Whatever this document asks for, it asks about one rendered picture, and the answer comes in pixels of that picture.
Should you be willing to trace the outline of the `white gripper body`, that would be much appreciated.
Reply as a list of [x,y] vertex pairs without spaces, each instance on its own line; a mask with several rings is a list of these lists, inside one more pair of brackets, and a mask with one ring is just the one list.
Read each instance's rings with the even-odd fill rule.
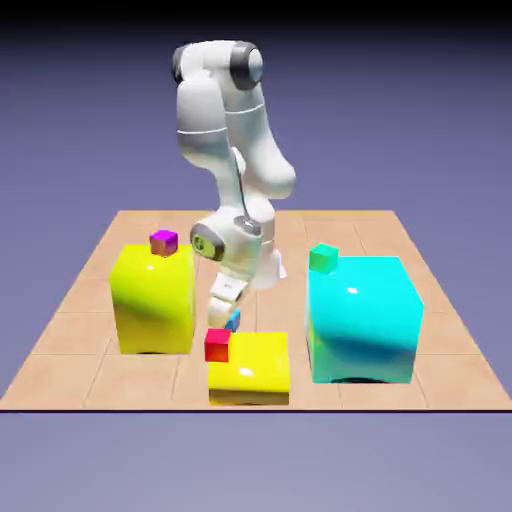
[[235,309],[235,303],[211,296],[208,302],[208,327],[224,328]]

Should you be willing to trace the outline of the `small red cube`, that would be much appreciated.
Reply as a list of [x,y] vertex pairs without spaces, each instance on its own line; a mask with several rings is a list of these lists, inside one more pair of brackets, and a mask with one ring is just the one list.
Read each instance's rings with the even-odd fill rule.
[[229,342],[231,329],[209,328],[204,340],[204,355],[206,362],[229,361]]

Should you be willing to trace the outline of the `small magenta cube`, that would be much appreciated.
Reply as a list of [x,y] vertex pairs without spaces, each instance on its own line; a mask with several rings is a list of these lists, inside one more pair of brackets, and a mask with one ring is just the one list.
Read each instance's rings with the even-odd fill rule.
[[178,250],[178,233],[170,230],[158,230],[149,237],[151,253],[169,257]]

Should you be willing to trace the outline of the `small green cube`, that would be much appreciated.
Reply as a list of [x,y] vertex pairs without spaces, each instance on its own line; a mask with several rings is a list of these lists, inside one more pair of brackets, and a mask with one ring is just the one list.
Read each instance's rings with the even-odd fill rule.
[[327,244],[318,244],[309,251],[309,269],[311,271],[329,274],[338,264],[339,251]]

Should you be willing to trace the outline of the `flat yellow box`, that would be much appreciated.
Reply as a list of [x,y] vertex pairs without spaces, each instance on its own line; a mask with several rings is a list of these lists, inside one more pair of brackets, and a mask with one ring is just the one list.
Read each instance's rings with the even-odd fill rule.
[[208,362],[211,405],[289,403],[291,375],[285,332],[233,333],[224,352]]

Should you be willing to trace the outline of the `tall yellow box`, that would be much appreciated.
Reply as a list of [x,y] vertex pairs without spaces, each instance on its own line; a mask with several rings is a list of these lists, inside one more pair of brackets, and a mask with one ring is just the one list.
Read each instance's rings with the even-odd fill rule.
[[188,354],[196,326],[194,253],[161,257],[148,245],[123,247],[109,277],[122,354]]

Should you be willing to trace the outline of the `large cyan box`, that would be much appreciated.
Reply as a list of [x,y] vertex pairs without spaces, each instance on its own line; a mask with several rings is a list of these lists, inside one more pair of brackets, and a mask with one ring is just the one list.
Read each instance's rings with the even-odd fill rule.
[[316,384],[411,381],[424,304],[402,261],[343,256],[310,268],[305,333]]

